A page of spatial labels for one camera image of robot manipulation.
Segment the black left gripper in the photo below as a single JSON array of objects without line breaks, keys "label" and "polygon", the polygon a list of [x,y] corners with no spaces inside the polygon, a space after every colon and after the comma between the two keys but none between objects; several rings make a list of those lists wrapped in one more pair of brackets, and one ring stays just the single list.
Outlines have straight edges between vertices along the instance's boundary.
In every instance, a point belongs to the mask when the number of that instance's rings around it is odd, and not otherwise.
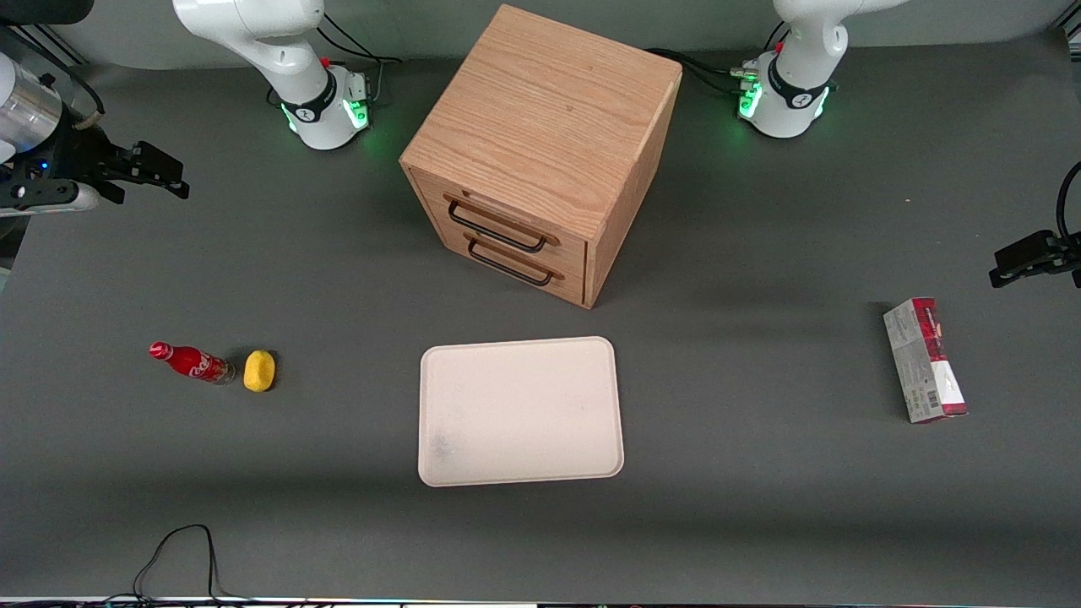
[{"label": "black left gripper", "polygon": [[1057,237],[1042,230],[1023,237],[996,252],[996,266],[989,272],[990,285],[1000,289],[1036,274],[1069,273],[1077,289],[1080,278],[1080,232]]}]

